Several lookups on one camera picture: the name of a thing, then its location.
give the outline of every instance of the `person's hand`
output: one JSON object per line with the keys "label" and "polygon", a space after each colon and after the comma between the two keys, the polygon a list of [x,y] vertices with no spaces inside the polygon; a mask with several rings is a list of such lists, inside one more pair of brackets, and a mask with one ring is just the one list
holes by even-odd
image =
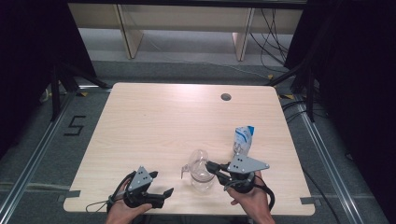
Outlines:
{"label": "person's hand", "polygon": [[[255,175],[262,177],[260,171],[256,171]],[[259,178],[256,177],[254,179],[255,184],[264,185]],[[233,198],[231,205],[241,204],[247,215],[253,218],[258,224],[275,223],[268,206],[267,194],[262,189],[253,188],[249,193],[241,194],[233,188],[228,188],[227,192]]]}
{"label": "person's hand", "polygon": [[[125,181],[120,191],[125,189],[128,180]],[[106,224],[129,224],[137,216],[147,212],[151,208],[151,203],[144,203],[136,208],[130,208],[124,200],[116,201],[108,212]]]}

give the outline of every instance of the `metal rail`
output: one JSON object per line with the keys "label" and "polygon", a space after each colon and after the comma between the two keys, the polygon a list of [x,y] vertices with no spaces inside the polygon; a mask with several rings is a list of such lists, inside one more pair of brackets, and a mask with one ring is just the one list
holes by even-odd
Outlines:
{"label": "metal rail", "polygon": [[50,122],[49,127],[47,128],[40,142],[38,143],[38,146],[35,148],[34,153],[32,154],[30,160],[27,162],[20,177],[14,183],[6,199],[2,202],[0,207],[0,223],[7,224],[9,219],[11,218],[11,215],[17,207],[23,193],[26,190],[27,185],[29,184],[30,180],[35,174],[38,165],[44,157],[53,136],[56,134],[56,130],[58,129],[58,126],[64,117],[65,110],[69,106],[70,102],[74,99],[75,94],[75,92],[69,92],[66,94],[58,117],[54,121]]}
{"label": "metal rail", "polygon": [[[303,97],[301,97],[301,95],[299,94],[295,94],[295,99],[296,101],[301,101],[303,100]],[[298,105],[298,108],[301,112],[305,111],[304,105]],[[344,183],[344,180],[338,173],[337,167],[332,161],[332,157],[318,132],[315,122],[311,122],[310,118],[306,115],[306,113],[303,113],[302,116],[306,129],[308,130],[309,135],[311,135],[311,138],[314,141],[315,147],[318,151],[324,168],[330,180],[332,181],[332,186],[334,187],[335,192],[338,195],[341,205],[343,205],[344,210],[346,211],[346,216],[348,217],[349,222],[359,224],[363,223],[363,220],[361,219],[361,214],[358,211],[355,201],[350,195],[349,190]]]}

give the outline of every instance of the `wooden table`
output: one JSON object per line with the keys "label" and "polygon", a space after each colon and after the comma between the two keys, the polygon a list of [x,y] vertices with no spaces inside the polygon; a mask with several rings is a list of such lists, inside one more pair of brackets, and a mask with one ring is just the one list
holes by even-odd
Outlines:
{"label": "wooden table", "polygon": [[[222,100],[223,93],[231,100]],[[276,196],[272,214],[313,215],[315,206],[300,201],[311,195],[275,89],[195,84],[116,84],[70,189],[80,195],[67,198],[64,209],[82,212],[88,204],[106,200],[143,165],[159,172],[149,193],[175,188],[162,209],[148,214],[245,215],[240,206],[230,205],[232,198],[217,179],[202,194],[188,174],[180,179],[180,172],[197,148],[216,163],[230,161],[234,130],[246,125],[255,127],[249,157],[271,166],[262,176]]]}

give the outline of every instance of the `gray bracket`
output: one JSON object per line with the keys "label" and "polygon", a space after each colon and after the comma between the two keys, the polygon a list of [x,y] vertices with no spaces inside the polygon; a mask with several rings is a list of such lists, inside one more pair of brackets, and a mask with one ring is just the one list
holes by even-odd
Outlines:
{"label": "gray bracket", "polygon": [[141,188],[142,186],[150,184],[151,182],[152,182],[152,177],[149,175],[148,171],[145,169],[145,167],[140,166],[136,174],[134,175],[134,179],[132,180],[132,183],[129,186],[128,191]]}
{"label": "gray bracket", "polygon": [[270,165],[263,161],[257,161],[243,154],[236,153],[227,169],[232,173],[247,174],[268,168],[270,168]]}

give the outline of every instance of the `round hole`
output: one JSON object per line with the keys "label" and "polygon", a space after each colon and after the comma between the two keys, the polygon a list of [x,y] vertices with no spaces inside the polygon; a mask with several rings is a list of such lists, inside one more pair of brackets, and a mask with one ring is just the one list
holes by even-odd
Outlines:
{"label": "round hole", "polygon": [[221,99],[222,99],[223,101],[229,101],[229,100],[231,100],[231,95],[228,94],[228,93],[223,93],[223,94],[221,95]]}

